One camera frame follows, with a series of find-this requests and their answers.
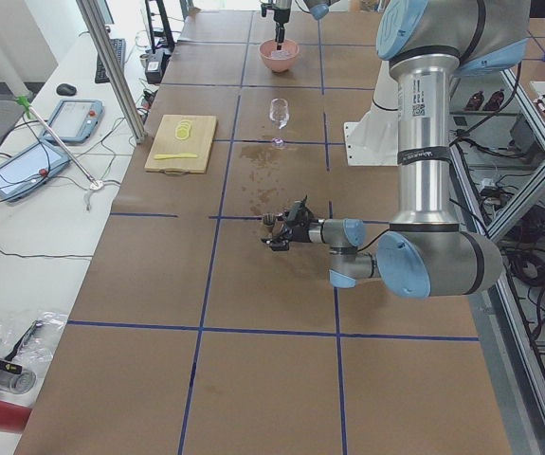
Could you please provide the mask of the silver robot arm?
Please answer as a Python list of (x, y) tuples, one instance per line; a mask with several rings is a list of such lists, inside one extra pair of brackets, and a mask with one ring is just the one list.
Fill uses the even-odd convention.
[(450, 213), (447, 120), (454, 77), (488, 74), (519, 63), (526, 50), (526, 1), (393, 1), (376, 35), (380, 59), (398, 85), (399, 210), (364, 253), (364, 224), (318, 219), (303, 201), (282, 215), (282, 229), (265, 239), (275, 251), (291, 243), (330, 249), (329, 280), (350, 288), (380, 278), (405, 298), (474, 294), (502, 270), (498, 247), (460, 229)]
[[(331, 5), (335, 1), (326, 0), (305, 0), (304, 4), (306, 11), (310, 13), (316, 20), (322, 19), (328, 12)], [(270, 10), (273, 13), (275, 22), (275, 44), (276, 49), (281, 50), (285, 41), (285, 25), (290, 20), (292, 0), (268, 0), (261, 1), (261, 15), (265, 17)]]

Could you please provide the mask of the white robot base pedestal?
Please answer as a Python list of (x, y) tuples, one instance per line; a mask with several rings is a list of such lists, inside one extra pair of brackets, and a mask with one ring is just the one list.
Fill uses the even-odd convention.
[(370, 110), (359, 122), (344, 123), (344, 139), (349, 166), (397, 165), (398, 84), (383, 61), (373, 91)]

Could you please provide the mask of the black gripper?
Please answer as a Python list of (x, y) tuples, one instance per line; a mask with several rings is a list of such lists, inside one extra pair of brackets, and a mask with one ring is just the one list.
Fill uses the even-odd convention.
[(265, 17), (271, 12), (275, 24), (276, 50), (282, 50), (282, 43), (285, 39), (284, 25), (289, 22), (291, 3), (290, 2), (261, 2), (261, 16)]
[(307, 196), (293, 203), (290, 209), (283, 213), (283, 229), (261, 242), (272, 251), (288, 251), (291, 242), (322, 243), (322, 220), (309, 215), (306, 206)]

